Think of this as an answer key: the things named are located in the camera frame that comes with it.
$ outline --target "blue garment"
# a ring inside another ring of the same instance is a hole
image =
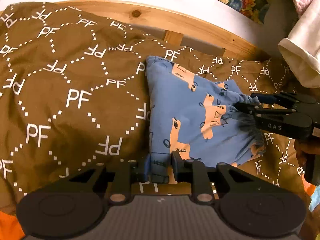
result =
[[[316,190],[311,196],[309,210],[312,212],[317,207],[317,205],[320,205],[320,186],[316,187]]]
[[[150,115],[151,182],[168,183],[170,153],[198,159],[208,167],[219,162],[248,161],[251,146],[263,146],[262,133],[251,115],[241,113],[236,102],[254,102],[233,80],[211,82],[160,57],[147,57]]]

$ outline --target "round black pad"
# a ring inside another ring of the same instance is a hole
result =
[[[76,236],[92,227],[102,213],[102,202],[95,193],[34,192],[17,208],[22,228],[40,238]]]
[[[228,193],[220,200],[226,222],[248,236],[276,238],[303,224],[306,208],[292,193]]]

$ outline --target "white cloth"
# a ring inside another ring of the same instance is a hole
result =
[[[320,87],[320,0],[313,0],[278,47],[302,86]]]

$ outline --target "wooden slat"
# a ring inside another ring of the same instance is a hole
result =
[[[183,39],[183,34],[181,33],[176,33],[173,31],[165,31],[163,40],[167,41],[172,45],[180,46],[182,39]]]
[[[264,51],[231,32],[209,22],[165,8],[113,0],[74,0],[57,2],[57,4],[63,7],[77,7],[86,12],[111,17],[128,24],[145,25],[181,33],[225,48],[227,51],[225,53],[232,52],[236,55],[233,58],[242,60],[268,58],[268,54]]]

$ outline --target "wood knot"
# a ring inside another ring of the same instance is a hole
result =
[[[141,12],[138,11],[138,10],[135,10],[135,11],[132,12],[132,16],[135,17],[135,18],[139,17],[140,15],[141,15]]]

